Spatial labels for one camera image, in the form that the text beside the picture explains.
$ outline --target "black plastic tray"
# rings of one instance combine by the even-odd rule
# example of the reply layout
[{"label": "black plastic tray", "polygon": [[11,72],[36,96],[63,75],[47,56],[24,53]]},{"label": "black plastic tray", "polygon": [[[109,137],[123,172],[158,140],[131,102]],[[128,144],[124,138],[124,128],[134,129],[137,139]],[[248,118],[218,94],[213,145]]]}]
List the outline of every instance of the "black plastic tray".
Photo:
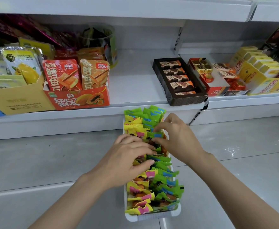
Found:
[{"label": "black plastic tray", "polygon": [[[189,95],[183,95],[183,96],[177,96],[175,94],[175,91],[172,89],[170,82],[166,78],[165,73],[163,70],[170,69],[168,67],[162,68],[160,65],[160,62],[162,61],[180,61],[181,66],[186,75],[188,76],[189,80],[193,82],[194,84],[194,91],[196,94],[189,94]],[[207,93],[204,90],[203,86],[195,76],[195,74],[191,71],[191,69],[187,66],[187,64],[184,62],[184,60],[180,57],[178,58],[165,58],[165,59],[155,59],[153,61],[153,70],[157,75],[157,78],[159,79],[161,85],[164,88],[166,98],[168,100],[168,103],[170,106],[180,106],[180,105],[188,105],[188,104],[200,104],[207,98]]]}]

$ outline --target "round black logo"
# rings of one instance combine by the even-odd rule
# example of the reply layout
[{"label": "round black logo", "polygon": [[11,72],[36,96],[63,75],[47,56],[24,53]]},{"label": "round black logo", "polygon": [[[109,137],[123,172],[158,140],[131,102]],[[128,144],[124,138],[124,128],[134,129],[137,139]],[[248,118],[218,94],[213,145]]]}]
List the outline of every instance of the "round black logo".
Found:
[{"label": "round black logo", "polygon": [[10,61],[10,62],[14,62],[14,60],[15,60],[15,57],[14,57],[13,54],[7,54],[7,55],[6,55],[6,58],[7,58],[7,60]]}]

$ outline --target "person's left hand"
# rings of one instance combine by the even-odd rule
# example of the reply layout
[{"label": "person's left hand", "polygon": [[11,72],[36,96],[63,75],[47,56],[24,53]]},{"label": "person's left hand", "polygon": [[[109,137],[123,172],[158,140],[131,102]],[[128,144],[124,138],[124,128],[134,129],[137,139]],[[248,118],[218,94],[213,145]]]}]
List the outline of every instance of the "person's left hand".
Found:
[{"label": "person's left hand", "polygon": [[133,166],[133,161],[144,154],[156,154],[152,145],[142,142],[136,136],[120,135],[101,161],[90,171],[100,178],[100,184],[105,188],[118,187],[136,178],[153,165],[153,160],[147,160]]}]

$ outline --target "white plastic tray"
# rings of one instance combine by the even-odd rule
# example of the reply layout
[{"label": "white plastic tray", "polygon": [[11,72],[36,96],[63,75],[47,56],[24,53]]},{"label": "white plastic tray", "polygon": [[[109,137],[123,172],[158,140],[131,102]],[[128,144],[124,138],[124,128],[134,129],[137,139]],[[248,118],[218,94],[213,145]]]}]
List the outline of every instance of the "white plastic tray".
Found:
[{"label": "white plastic tray", "polygon": [[[124,209],[127,210],[127,198],[128,198],[128,193],[127,193],[127,185],[124,185]],[[147,219],[160,219],[160,218],[166,218],[166,217],[173,217],[173,216],[178,216],[181,213],[181,203],[179,203],[179,206],[176,210],[172,211],[164,211],[164,212],[155,212],[155,213],[145,213],[143,215],[130,215],[125,213],[125,216],[128,221],[130,222],[136,222],[136,221],[141,221],[141,220],[147,220]]]}]

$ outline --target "person's right hand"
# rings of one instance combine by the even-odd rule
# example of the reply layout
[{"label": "person's right hand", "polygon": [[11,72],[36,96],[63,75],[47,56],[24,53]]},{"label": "person's right hand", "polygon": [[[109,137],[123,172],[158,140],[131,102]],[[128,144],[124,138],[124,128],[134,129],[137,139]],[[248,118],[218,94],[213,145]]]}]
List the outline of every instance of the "person's right hand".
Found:
[{"label": "person's right hand", "polygon": [[193,168],[193,164],[207,154],[190,127],[176,114],[170,113],[164,122],[155,126],[154,132],[159,132],[161,129],[168,132],[169,140],[158,137],[152,140],[164,146],[174,157],[189,167]]}]

